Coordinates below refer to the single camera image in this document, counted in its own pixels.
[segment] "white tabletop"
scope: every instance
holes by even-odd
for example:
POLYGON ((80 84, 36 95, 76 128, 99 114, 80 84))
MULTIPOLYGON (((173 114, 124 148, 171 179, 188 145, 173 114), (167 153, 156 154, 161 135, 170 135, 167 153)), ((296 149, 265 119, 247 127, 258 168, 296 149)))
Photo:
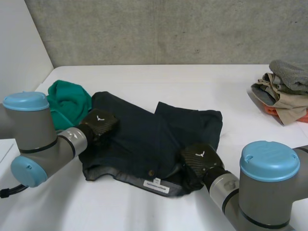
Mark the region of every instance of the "white tabletop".
MULTIPOLYGON (((154 112, 159 101, 198 110, 220 110, 223 128, 218 154, 226 169, 239 177, 242 148, 267 140, 290 147, 308 144, 308 124, 282 126, 265 114, 247 91, 268 72, 268 65, 67 66, 52 71, 38 87, 47 93, 56 80, 82 85, 90 95, 110 93, 154 112)), ((14 143, 2 141, 5 154, 14 143)), ((18 182, 10 162, 13 147, 0 162, 1 188, 18 182)), ((305 231, 308 200, 295 202, 291 225, 305 231)), ((37 188, 0 199, 3 231, 233 231, 209 198, 206 188, 170 199, 121 183, 111 177, 87 182, 78 158, 37 188)))

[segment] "pile of folded clothes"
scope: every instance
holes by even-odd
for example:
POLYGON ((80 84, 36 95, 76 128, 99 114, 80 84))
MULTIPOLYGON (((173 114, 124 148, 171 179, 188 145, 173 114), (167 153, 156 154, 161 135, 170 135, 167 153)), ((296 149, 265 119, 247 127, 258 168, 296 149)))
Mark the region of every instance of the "pile of folded clothes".
POLYGON ((274 60, 273 73, 264 74, 251 86, 253 94, 264 104, 265 111, 278 116, 284 125, 308 122, 308 71, 290 63, 274 60))

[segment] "clothing label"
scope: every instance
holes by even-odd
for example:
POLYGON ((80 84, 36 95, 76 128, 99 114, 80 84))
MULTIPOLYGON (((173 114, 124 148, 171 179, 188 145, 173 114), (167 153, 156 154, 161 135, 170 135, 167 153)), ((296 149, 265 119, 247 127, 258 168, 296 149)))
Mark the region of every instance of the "clothing label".
POLYGON ((154 190, 160 191, 162 193, 166 193, 166 194, 169 193, 169 189, 170 189, 166 186, 160 185, 160 179, 159 178, 155 178, 153 180, 153 182, 145 180, 143 185, 144 185, 144 187, 154 189, 154 190))

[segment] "green cloth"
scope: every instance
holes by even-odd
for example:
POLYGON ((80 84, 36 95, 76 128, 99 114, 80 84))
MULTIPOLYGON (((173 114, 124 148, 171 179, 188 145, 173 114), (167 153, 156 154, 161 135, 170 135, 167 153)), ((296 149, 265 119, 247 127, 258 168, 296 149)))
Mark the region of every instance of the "green cloth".
POLYGON ((91 109, 91 96, 80 85, 57 80, 48 88, 48 94, 56 130, 78 125, 91 109))

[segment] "gray cloth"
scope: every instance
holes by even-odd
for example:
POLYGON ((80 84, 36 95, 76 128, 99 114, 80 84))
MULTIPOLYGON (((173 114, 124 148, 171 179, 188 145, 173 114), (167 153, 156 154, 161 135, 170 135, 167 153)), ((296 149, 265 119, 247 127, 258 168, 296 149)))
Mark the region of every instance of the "gray cloth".
POLYGON ((308 91, 308 71, 282 60, 274 60, 269 64, 271 71, 278 75, 291 90, 308 91))
POLYGON ((265 105, 275 107, 284 125, 288 125, 306 115, 308 96, 291 95, 280 92, 273 84, 274 74, 266 73, 251 86, 253 94, 265 105))

